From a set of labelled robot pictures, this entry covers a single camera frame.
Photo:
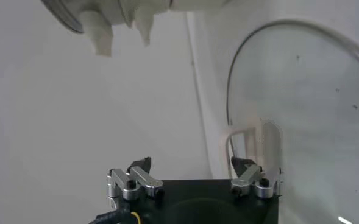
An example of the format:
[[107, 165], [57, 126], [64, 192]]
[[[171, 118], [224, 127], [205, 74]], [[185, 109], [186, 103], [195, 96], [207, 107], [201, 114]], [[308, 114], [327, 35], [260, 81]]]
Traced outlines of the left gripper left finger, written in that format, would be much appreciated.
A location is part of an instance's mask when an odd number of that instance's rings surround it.
[[152, 158], [146, 157], [122, 169], [110, 169], [107, 174], [107, 198], [113, 210], [123, 202], [136, 201], [144, 192], [147, 197], [159, 198], [164, 194], [163, 181], [150, 175]]

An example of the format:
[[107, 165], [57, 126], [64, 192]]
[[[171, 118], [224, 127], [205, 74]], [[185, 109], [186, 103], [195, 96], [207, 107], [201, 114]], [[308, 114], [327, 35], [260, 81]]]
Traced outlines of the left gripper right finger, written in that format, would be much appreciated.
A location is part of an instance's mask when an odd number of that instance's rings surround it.
[[251, 189], [262, 200], [282, 196], [282, 171], [279, 167], [264, 169], [251, 159], [231, 157], [232, 167], [237, 175], [231, 180], [231, 193], [240, 198]]

